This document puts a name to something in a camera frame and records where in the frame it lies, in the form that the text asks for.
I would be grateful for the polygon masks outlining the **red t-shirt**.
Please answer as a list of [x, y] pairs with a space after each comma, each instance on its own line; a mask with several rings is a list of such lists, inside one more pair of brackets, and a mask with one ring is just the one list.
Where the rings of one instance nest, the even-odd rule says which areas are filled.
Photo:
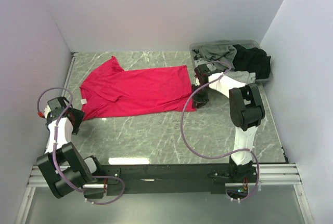
[[84, 120], [125, 117], [168, 111], [193, 112], [191, 82], [186, 65], [124, 70], [111, 57], [80, 86]]

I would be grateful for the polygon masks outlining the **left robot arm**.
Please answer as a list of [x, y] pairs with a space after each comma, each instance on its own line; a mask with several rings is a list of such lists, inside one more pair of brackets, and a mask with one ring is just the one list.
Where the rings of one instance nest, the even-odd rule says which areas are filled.
[[104, 177], [104, 170], [94, 156], [82, 158], [74, 144], [73, 135], [79, 132], [84, 112], [73, 108], [65, 97], [57, 97], [47, 102], [44, 110], [49, 139], [45, 153], [38, 157], [37, 166], [53, 195], [60, 199], [74, 189], [61, 178], [54, 165], [53, 152], [58, 165], [68, 163], [62, 173], [77, 188], [88, 183], [99, 183]]

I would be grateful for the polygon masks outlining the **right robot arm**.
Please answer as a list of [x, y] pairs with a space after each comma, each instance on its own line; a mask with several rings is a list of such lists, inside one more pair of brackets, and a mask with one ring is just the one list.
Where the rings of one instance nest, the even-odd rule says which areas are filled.
[[265, 109], [259, 88], [255, 83], [239, 82], [223, 72], [211, 71], [206, 64], [195, 68], [196, 82], [193, 107], [200, 108], [209, 102], [208, 89], [211, 88], [229, 99], [230, 119], [235, 125], [235, 153], [230, 155], [228, 172], [217, 174], [223, 178], [240, 182], [245, 177], [256, 174], [252, 154], [255, 133], [265, 118]]

